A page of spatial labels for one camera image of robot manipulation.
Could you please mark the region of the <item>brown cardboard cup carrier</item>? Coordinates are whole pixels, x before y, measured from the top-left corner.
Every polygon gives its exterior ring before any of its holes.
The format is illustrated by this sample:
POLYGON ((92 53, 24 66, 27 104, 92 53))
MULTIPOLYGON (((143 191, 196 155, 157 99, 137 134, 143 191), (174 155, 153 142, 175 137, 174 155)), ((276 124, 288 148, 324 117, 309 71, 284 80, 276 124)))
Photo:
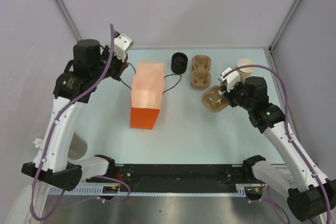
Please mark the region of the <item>brown cardboard cup carrier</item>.
POLYGON ((221 86, 212 86, 201 96, 201 102, 212 113, 218 113, 229 106, 221 86))

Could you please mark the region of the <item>orange paper bag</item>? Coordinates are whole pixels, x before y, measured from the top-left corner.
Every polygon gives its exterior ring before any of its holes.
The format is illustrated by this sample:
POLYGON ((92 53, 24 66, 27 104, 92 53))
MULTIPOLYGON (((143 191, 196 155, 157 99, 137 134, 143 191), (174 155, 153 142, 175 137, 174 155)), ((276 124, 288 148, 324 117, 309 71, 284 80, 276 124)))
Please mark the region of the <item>orange paper bag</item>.
POLYGON ((130 127, 151 130, 161 111, 165 88, 164 63, 140 61, 130 86, 130 127))

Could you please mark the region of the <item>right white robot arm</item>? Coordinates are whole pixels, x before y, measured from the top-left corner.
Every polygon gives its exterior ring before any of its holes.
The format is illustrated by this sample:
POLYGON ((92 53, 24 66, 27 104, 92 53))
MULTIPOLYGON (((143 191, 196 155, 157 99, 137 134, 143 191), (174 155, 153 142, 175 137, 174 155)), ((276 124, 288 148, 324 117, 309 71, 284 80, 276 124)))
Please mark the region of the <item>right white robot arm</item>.
POLYGON ((231 107, 239 106, 248 112, 253 127, 259 129, 275 147, 290 175, 274 168, 263 157, 242 169, 243 179, 249 183, 262 180, 287 200, 292 214, 304 222, 325 216, 332 223, 335 207, 335 180, 312 161, 285 121, 281 108, 269 102, 267 84, 262 77, 226 77, 223 95, 231 107))

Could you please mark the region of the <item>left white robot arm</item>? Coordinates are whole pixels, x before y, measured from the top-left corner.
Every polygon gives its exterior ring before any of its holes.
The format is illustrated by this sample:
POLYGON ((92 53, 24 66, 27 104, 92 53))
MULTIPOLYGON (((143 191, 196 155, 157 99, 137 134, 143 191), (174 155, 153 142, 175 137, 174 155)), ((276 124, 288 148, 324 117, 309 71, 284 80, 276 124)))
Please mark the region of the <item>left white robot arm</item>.
POLYGON ((103 47, 94 39, 80 40, 74 45, 73 60, 56 80, 49 131, 34 160, 23 164, 23 174, 66 191, 75 189, 82 180, 95 182, 97 176, 105 182, 115 178, 114 159, 95 155, 70 163, 68 153, 78 117, 90 95, 105 78, 121 80, 132 46, 132 39, 124 35, 118 35, 110 46, 103 47))

